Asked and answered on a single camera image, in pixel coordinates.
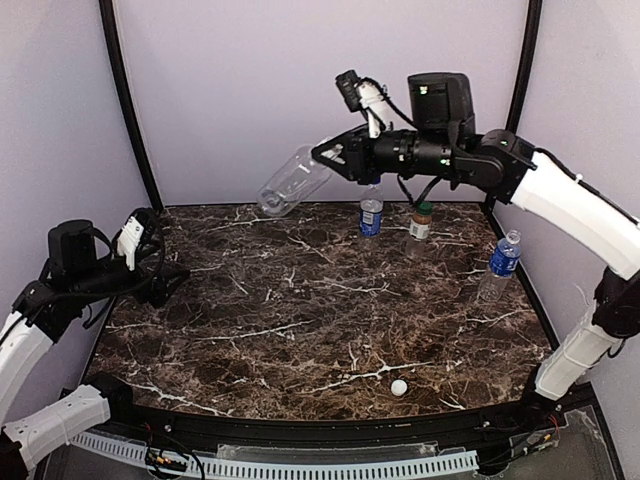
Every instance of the bottle label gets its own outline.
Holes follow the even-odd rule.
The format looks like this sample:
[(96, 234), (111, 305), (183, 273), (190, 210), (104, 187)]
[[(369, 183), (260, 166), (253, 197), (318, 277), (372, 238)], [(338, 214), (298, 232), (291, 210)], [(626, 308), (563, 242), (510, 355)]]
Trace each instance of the bottle label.
[(416, 223), (413, 219), (411, 220), (409, 233), (413, 238), (417, 238), (418, 240), (424, 240), (429, 236), (429, 230), (431, 230), (430, 223), (427, 223), (426, 225), (422, 225), (420, 223)]
[(360, 210), (360, 231), (365, 237), (373, 237), (380, 233), (382, 212), (372, 213)]
[(507, 257), (496, 247), (493, 255), (491, 255), (491, 260), (489, 260), (489, 267), (496, 275), (508, 277), (515, 272), (518, 266), (518, 260), (520, 260), (520, 257)]

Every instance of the jar with green lid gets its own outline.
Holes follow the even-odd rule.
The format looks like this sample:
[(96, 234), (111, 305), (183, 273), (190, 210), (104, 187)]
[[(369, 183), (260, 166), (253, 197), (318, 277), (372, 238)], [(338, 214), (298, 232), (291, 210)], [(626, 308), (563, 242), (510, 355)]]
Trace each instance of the jar with green lid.
[(417, 259), (424, 256), (427, 237), (433, 221), (432, 214), (433, 204), (431, 202), (422, 202), (413, 212), (405, 247), (407, 257)]

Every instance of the blue bottle label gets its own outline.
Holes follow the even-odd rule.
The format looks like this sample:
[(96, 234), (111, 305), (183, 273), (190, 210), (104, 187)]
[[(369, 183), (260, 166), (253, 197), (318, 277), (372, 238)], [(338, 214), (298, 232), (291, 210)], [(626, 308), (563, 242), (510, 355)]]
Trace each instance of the blue bottle label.
[(520, 260), (520, 257), (507, 257), (496, 247), (495, 252), (491, 255), (491, 260), (489, 260), (489, 267), (496, 275), (508, 277), (516, 270), (518, 260)]
[(360, 231), (365, 237), (373, 237), (380, 233), (382, 212), (371, 213), (360, 210)]

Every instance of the brown marble tabletop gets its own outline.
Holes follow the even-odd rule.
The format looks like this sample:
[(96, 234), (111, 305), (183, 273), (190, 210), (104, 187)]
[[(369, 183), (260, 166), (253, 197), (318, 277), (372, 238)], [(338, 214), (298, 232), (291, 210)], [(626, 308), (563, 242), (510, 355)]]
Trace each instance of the brown marble tabletop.
[[(252, 419), (380, 419), (519, 398), (550, 348), (517, 279), (493, 304), (477, 286), (496, 238), (476, 204), (437, 204), (427, 253), (404, 254), (410, 214), (385, 205), (358, 237), (358, 206), (174, 207), (168, 259), (191, 278), (159, 310), (122, 299), (90, 373), (136, 403)], [(401, 397), (391, 382), (403, 379)]]

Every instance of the black metal pole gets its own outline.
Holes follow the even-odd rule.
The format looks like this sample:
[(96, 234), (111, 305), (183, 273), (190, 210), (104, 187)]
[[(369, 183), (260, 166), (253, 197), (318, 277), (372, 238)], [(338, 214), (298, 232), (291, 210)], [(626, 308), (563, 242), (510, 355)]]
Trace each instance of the black metal pole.
[[(518, 73), (516, 74), (516, 83), (513, 87), (513, 96), (511, 97), (511, 106), (509, 115), (507, 116), (506, 130), (516, 133), (522, 117), (522, 108), (524, 107), (524, 99), (527, 95), (527, 87), (529, 86), (529, 78), (531, 77), (531, 67), (533, 65), (533, 57), (536, 51), (536, 42), (538, 40), (538, 29), (540, 27), (540, 18), (542, 16), (542, 0), (529, 0), (529, 8), (527, 11), (527, 22), (524, 29), (524, 38), (522, 40), (522, 51), (520, 52), (520, 63), (518, 64)], [(486, 207), (491, 211), (496, 204), (495, 197), (487, 195), (484, 201)]]
[(140, 175), (142, 176), (144, 187), (147, 190), (151, 206), (156, 212), (160, 213), (164, 209), (164, 205), (162, 204), (158, 185), (156, 184), (153, 171), (151, 170), (147, 151), (144, 148), (142, 134), (140, 133), (140, 126), (138, 125), (138, 119), (133, 107), (131, 91), (129, 90), (129, 82), (127, 81), (127, 74), (124, 68), (124, 61), (122, 59), (122, 50), (120, 49), (118, 27), (116, 24), (115, 13), (113, 11), (113, 1), (99, 0), (99, 4), (100, 14), (102, 16), (102, 28), (104, 29), (104, 39), (107, 43), (107, 50), (109, 52), (109, 62), (111, 63), (113, 80), (116, 84), (118, 98), (120, 99), (120, 108), (122, 109), (124, 123), (127, 126), (127, 132), (129, 133), (129, 140), (131, 141), (133, 154), (136, 157), (138, 169), (140, 170)]

